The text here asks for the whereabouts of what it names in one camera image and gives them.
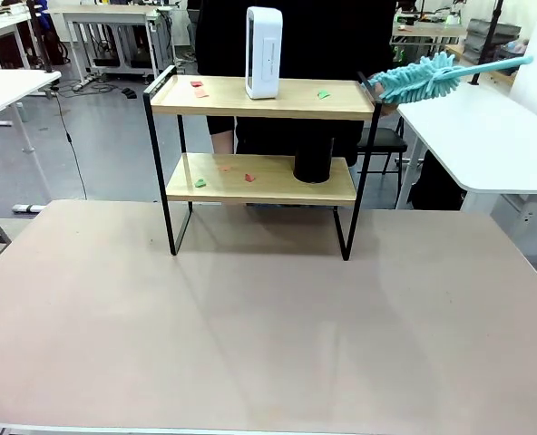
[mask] black shirt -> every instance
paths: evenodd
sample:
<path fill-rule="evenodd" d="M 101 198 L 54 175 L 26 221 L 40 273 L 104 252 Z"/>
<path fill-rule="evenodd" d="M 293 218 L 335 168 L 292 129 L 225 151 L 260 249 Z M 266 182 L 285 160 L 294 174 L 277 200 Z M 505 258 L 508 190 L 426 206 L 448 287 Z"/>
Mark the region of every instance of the black shirt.
<path fill-rule="evenodd" d="M 196 35 L 202 75 L 244 77 L 250 6 L 283 14 L 280 77 L 356 80 L 392 67 L 389 45 L 395 0 L 203 0 Z M 210 133 L 234 129 L 232 118 L 209 119 Z M 334 154 L 356 161 L 363 122 L 238 118 L 240 153 L 293 155 L 299 140 L 335 138 Z"/>

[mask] person's hand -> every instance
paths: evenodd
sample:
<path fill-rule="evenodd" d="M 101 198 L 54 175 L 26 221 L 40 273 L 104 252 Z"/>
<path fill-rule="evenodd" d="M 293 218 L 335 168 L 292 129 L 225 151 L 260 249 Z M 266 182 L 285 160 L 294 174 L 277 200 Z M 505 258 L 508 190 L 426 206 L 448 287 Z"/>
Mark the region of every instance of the person's hand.
<path fill-rule="evenodd" d="M 374 86 L 374 91 L 376 91 L 377 95 L 381 95 L 382 93 L 384 93 L 385 89 L 382 84 L 378 82 L 376 83 L 376 86 Z M 383 104 L 381 106 L 381 116 L 391 115 L 397 110 L 398 105 L 399 104 Z"/>

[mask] black chair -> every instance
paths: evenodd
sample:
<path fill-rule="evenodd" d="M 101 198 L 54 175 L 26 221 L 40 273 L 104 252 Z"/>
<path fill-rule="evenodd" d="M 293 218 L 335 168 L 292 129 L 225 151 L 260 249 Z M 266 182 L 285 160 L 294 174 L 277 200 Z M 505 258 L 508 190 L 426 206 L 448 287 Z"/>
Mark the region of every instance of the black chair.
<path fill-rule="evenodd" d="M 369 129 L 364 129 L 361 141 L 357 144 L 357 153 L 365 154 L 367 137 L 369 136 Z M 391 129 L 377 129 L 376 141 L 374 143 L 374 149 L 372 155 L 387 155 L 386 164 L 384 170 L 369 170 L 368 174 L 397 174 L 397 197 L 402 191 L 402 170 L 404 168 L 404 153 L 407 151 L 407 144 L 404 141 L 404 118 L 400 117 L 397 122 L 395 130 Z M 392 154 L 398 154 L 397 170 L 387 170 L 389 160 L 392 158 Z"/>

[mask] microfiber duster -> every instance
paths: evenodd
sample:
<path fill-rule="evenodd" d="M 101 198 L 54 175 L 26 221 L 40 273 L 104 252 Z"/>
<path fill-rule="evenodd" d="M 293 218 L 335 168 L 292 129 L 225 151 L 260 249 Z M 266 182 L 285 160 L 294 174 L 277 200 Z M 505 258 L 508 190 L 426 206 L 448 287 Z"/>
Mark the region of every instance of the microfiber duster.
<path fill-rule="evenodd" d="M 454 56 L 445 52 L 434 58 L 423 57 L 420 63 L 410 63 L 388 72 L 376 74 L 369 82 L 372 86 L 381 83 L 385 91 L 381 99 L 389 104 L 419 102 L 431 98 L 445 97 L 460 84 L 460 77 L 476 73 L 504 70 L 531 63 L 532 56 L 517 57 L 505 61 L 482 65 L 454 66 Z"/>

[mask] lower shelf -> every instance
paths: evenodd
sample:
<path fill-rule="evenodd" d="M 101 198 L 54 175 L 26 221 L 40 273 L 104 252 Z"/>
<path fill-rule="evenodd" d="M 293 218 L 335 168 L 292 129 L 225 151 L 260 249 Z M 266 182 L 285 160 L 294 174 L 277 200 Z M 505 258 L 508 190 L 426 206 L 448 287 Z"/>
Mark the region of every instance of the lower shelf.
<path fill-rule="evenodd" d="M 295 179 L 294 158 L 247 154 L 182 154 L 166 193 L 171 201 L 353 206 L 356 190 L 345 159 L 334 158 L 325 183 Z M 245 180 L 246 174 L 254 181 Z M 196 188 L 199 179 L 206 186 Z"/>

